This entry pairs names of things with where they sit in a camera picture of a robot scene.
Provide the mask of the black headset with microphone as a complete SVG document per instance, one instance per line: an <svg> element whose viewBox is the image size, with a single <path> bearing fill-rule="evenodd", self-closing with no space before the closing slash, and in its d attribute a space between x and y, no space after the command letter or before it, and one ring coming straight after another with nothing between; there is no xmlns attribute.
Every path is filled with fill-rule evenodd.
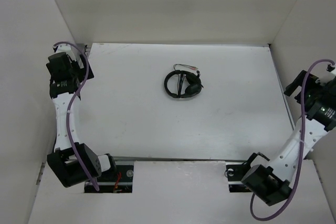
<svg viewBox="0 0 336 224"><path fill-rule="evenodd" d="M178 76L177 92L173 93L168 88L168 82L173 76ZM188 99L198 95L203 89L200 72L196 74L185 70L174 70L164 79L164 89L167 95L174 99Z"/></svg>

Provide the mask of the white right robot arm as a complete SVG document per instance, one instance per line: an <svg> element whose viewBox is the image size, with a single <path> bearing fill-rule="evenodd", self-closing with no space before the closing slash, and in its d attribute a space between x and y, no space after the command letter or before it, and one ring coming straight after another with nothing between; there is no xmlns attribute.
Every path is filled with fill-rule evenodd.
<svg viewBox="0 0 336 224"><path fill-rule="evenodd" d="M323 78L310 74L303 83L305 74L301 71L285 89L286 96L291 96L297 87L305 94L304 115L289 139L265 165L254 161L257 155L253 154L243 166L242 184L268 206L288 199L293 191L290 182L298 170L300 146L301 156L305 157L318 140L335 128L335 70Z"/></svg>

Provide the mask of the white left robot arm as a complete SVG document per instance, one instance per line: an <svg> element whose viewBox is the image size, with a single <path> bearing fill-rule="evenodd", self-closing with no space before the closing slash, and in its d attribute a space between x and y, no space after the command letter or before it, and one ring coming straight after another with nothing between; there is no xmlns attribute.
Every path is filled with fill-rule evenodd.
<svg viewBox="0 0 336 224"><path fill-rule="evenodd" d="M47 163L64 187L90 181L97 187L98 178L112 180L118 168L110 154L97 155L79 139L78 89L85 74L93 78L92 71L80 68L66 52L48 57L46 67L51 75L49 94L56 110L57 135Z"/></svg>

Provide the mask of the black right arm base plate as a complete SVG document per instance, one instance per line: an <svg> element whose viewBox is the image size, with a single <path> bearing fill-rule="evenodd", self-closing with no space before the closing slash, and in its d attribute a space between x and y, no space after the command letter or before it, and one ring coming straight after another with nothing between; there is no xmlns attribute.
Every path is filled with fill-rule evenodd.
<svg viewBox="0 0 336 224"><path fill-rule="evenodd" d="M243 163L227 163L224 172L228 180L230 193L249 193L250 190L241 182L245 174L250 170L250 166Z"/></svg>

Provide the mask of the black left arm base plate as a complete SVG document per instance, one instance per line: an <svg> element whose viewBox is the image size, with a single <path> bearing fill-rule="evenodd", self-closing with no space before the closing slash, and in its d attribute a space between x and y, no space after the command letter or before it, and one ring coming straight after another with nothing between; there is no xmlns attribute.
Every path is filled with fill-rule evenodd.
<svg viewBox="0 0 336 224"><path fill-rule="evenodd" d="M103 172L97 179L99 191L96 191L91 182L85 182L86 194L128 194L133 189L134 164L121 162L117 164L117 172Z"/></svg>

